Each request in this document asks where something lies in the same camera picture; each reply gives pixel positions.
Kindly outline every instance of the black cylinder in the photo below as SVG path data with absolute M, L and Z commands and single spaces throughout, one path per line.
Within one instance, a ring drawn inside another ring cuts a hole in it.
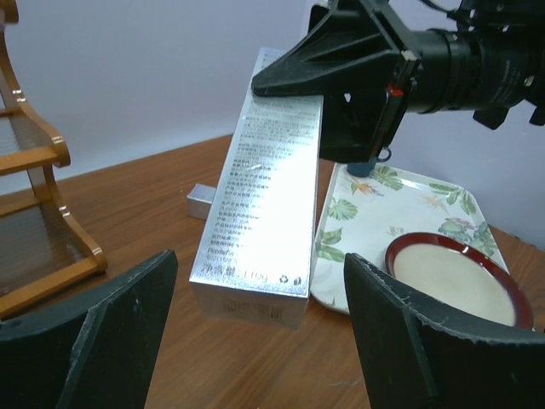
M 508 32 L 414 32 L 422 66 L 408 111 L 513 107 L 525 98 L 525 80 L 537 70 L 527 38 Z

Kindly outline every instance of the tray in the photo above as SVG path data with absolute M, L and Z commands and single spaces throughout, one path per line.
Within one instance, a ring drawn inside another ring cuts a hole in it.
M 369 177 L 357 178 L 345 164 L 336 164 L 315 237 L 314 298 L 348 314 L 345 253 L 358 253 L 384 269 L 392 240 L 416 231 L 471 245 L 508 271 L 475 197 L 463 187 L 381 164 Z

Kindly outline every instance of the box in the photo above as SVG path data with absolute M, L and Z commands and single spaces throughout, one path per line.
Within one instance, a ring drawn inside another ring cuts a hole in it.
M 253 74 L 283 52 L 261 49 Z M 205 315 L 297 328 L 309 298 L 321 96 L 247 89 L 190 283 Z
M 214 195 L 215 187 L 197 183 L 187 195 L 187 215 L 206 220 Z

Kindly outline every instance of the wooden table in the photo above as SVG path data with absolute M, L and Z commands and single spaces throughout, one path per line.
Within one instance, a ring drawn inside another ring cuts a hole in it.
M 72 212 L 104 249 L 111 278 L 173 249 L 180 269 L 146 407 L 369 408 L 349 318 L 311 299 L 299 331 L 204 318 L 188 284 L 204 221 L 186 216 L 196 183 L 216 186 L 230 138 L 121 164 L 60 183 Z M 332 164 L 319 175 L 319 208 Z M 545 326 L 545 254 L 493 229 Z

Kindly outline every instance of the white wall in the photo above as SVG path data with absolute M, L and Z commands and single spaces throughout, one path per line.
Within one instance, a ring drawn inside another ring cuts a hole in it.
M 390 4 L 413 30 L 455 27 L 417 0 Z M 545 248 L 545 128 L 528 124 L 532 112 L 531 104 L 520 104 L 496 131 L 473 121 L 472 112 L 409 113 L 394 139 L 390 164 L 462 185 L 489 223 Z
M 232 133 L 259 48 L 296 43 L 305 8 L 305 0 L 17 3 L 8 50 L 26 97 L 68 143 L 72 164 L 59 178 Z M 0 193 L 24 180 L 3 177 Z

